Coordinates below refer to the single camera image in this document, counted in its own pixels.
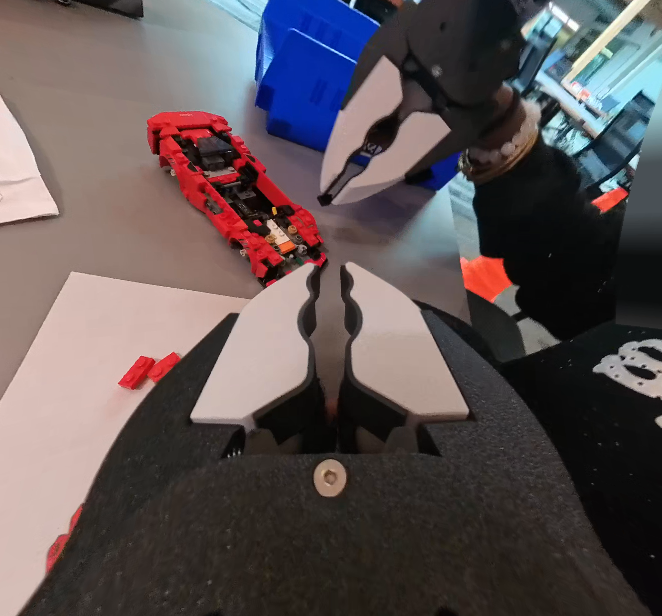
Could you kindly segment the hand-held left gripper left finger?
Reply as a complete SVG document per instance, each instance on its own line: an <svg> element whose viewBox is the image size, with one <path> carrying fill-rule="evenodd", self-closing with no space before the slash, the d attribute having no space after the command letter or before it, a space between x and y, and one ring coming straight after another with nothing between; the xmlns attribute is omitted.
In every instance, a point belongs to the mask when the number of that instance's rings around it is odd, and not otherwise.
<svg viewBox="0 0 662 616"><path fill-rule="evenodd" d="M279 407L309 394L315 377L319 267L307 263L251 299L194 405L193 423L277 428Z"/></svg>

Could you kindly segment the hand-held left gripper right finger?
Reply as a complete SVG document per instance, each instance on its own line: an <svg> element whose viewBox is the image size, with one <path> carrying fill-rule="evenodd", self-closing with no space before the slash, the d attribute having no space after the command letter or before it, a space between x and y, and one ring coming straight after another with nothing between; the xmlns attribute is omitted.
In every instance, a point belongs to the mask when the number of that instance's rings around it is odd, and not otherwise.
<svg viewBox="0 0 662 616"><path fill-rule="evenodd" d="M350 334L344 385L358 423L465 421L469 406L421 309L399 289L347 262L341 268Z"/></svg>

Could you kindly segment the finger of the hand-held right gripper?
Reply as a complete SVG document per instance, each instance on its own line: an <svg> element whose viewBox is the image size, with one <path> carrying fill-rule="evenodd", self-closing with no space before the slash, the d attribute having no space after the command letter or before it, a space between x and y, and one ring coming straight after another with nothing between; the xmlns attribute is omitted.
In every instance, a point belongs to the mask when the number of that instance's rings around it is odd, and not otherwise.
<svg viewBox="0 0 662 616"><path fill-rule="evenodd" d="M400 70L382 56L335 118L320 172L321 196L349 190L347 183L340 185L348 164L363 150L372 129L393 115L402 101Z"/></svg>
<svg viewBox="0 0 662 616"><path fill-rule="evenodd" d="M370 198L404 180L405 176L451 133L441 116L414 112L400 126L392 144L367 166L339 186L346 163L327 167L327 204L344 205Z"/></svg>

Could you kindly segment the red toy brick car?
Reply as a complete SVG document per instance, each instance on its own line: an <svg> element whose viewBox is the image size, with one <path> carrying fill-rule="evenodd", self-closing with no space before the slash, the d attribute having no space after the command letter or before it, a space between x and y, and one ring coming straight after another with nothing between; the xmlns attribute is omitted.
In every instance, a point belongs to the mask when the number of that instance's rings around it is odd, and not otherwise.
<svg viewBox="0 0 662 616"><path fill-rule="evenodd" d="M203 111L163 112L147 120L160 167L267 288L295 270L328 259L312 214L267 174L224 117Z"/></svg>

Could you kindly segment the blue plastic bin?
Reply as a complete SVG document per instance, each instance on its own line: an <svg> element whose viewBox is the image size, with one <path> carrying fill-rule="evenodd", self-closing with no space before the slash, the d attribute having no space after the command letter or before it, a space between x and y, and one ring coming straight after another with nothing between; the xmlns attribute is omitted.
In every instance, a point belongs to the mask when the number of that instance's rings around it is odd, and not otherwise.
<svg viewBox="0 0 662 616"><path fill-rule="evenodd" d="M324 152L355 60L376 29L371 26L357 44L336 50L292 27L263 21L255 62L255 105L267 113L267 132Z"/></svg>
<svg viewBox="0 0 662 616"><path fill-rule="evenodd" d="M340 0L268 0L261 16L255 53L255 81L275 61L355 63L378 24Z"/></svg>

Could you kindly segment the white instruction booklet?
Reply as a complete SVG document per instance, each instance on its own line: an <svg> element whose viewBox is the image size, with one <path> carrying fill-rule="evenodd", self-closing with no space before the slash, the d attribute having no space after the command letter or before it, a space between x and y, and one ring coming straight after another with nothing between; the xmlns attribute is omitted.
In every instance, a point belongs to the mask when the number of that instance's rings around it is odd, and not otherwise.
<svg viewBox="0 0 662 616"><path fill-rule="evenodd" d="M188 353L247 299L72 272L1 398L1 614L46 575L115 438L153 387L141 356Z"/></svg>

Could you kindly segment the white paper bag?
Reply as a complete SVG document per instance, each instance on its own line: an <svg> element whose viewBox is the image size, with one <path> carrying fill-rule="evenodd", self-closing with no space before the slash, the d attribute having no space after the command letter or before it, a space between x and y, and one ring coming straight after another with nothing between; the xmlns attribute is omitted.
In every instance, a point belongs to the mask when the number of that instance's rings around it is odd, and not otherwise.
<svg viewBox="0 0 662 616"><path fill-rule="evenodd" d="M1 99L1 224L59 214L24 131Z"/></svg>

